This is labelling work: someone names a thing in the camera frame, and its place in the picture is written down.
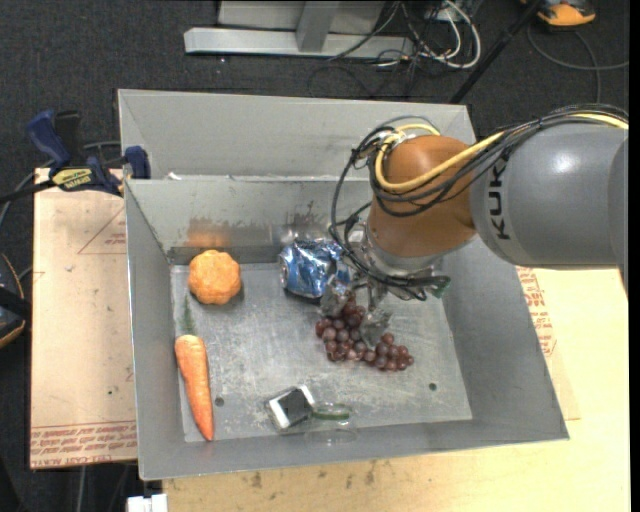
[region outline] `cardboard sheet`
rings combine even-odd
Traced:
[[[35,196],[32,469],[133,460],[124,202]]]

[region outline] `orange object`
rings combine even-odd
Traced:
[[[576,27],[592,22],[596,13],[590,7],[571,5],[564,1],[543,9],[538,16],[553,27]]]
[[[387,157],[386,178],[392,183],[410,181],[447,161],[467,148],[463,142],[445,136],[424,135],[397,146]],[[451,178],[466,163],[462,161],[434,178],[433,186]],[[449,192],[453,199],[411,217],[386,213],[377,201],[371,204],[369,228],[375,243],[400,258],[425,257],[449,251],[469,240],[476,231],[469,210],[471,175],[461,179]],[[389,209],[404,212],[432,198],[412,203],[389,203]]]
[[[203,304],[226,304],[242,287],[240,265],[226,252],[205,251],[191,260],[188,285]]]
[[[212,441],[215,426],[204,341],[198,336],[184,334],[176,338],[175,352],[193,419],[204,438]]]

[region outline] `gray metal tray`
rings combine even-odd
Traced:
[[[125,190],[141,478],[567,437],[516,271],[480,241],[443,258],[453,284],[442,301],[394,304],[393,329],[416,354],[404,373],[328,363],[312,335],[317,309],[277,284],[282,245],[326,232],[336,177],[361,137],[420,115],[469,144],[464,106],[121,90],[119,108],[122,145],[144,147],[154,178]],[[167,181],[172,173],[182,180]],[[370,199],[364,174],[345,183],[339,216]],[[245,288],[215,311],[184,286],[184,265],[212,247],[241,263]],[[185,297],[224,400],[212,443],[185,412],[173,353]],[[326,446],[270,429],[261,398],[303,383],[319,399],[354,402],[355,441]]]
[[[127,184],[142,478],[566,436],[515,269],[478,241],[444,259],[454,285],[443,301],[391,301],[392,328],[415,354],[414,366],[387,374],[326,360],[313,334],[319,310],[285,294],[275,257],[292,234],[326,226],[334,186],[335,180],[224,177]],[[276,190],[277,200],[267,200]],[[368,194],[364,181],[345,184],[350,200]],[[253,199],[239,203],[237,197]],[[339,205],[340,215],[347,206]],[[305,215],[287,214],[303,207]],[[232,253],[243,270],[243,293],[218,308],[199,304],[185,282],[185,265],[212,244]],[[213,443],[199,437],[180,388],[173,341],[185,308],[207,340],[213,398],[224,401],[215,409]],[[320,400],[353,403],[354,442],[310,445],[304,436],[276,434],[262,402],[299,384]]]

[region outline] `carrot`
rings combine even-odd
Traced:
[[[193,418],[204,438],[212,441],[215,428],[204,341],[190,334],[178,336],[175,342],[175,353]]]

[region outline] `blue foil bag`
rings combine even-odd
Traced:
[[[296,240],[280,252],[280,282],[295,295],[318,299],[333,275],[344,283],[351,280],[341,254],[333,240]]]

